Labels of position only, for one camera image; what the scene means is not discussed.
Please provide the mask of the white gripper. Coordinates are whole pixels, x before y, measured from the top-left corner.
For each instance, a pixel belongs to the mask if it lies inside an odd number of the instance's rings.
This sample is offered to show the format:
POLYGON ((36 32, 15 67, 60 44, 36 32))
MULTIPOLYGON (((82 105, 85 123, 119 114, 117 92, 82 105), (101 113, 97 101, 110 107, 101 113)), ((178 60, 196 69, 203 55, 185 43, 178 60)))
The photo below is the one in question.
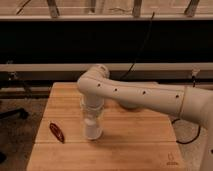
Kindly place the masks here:
POLYGON ((94 95, 83 95, 80 100, 84 120, 95 121, 102 113, 104 99, 94 95))

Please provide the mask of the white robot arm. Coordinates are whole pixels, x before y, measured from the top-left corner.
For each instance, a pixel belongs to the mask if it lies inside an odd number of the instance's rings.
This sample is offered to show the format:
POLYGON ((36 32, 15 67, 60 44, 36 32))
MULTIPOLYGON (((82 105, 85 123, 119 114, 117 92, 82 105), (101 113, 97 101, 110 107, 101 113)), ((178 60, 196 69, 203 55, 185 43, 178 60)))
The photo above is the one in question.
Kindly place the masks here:
POLYGON ((213 91, 182 85, 131 83, 114 81, 105 65, 96 64, 77 81, 83 95, 84 134, 89 140, 98 139, 103 129, 97 117, 106 98, 116 100, 125 107, 142 106, 165 113, 208 130, 200 171, 213 171, 213 91))

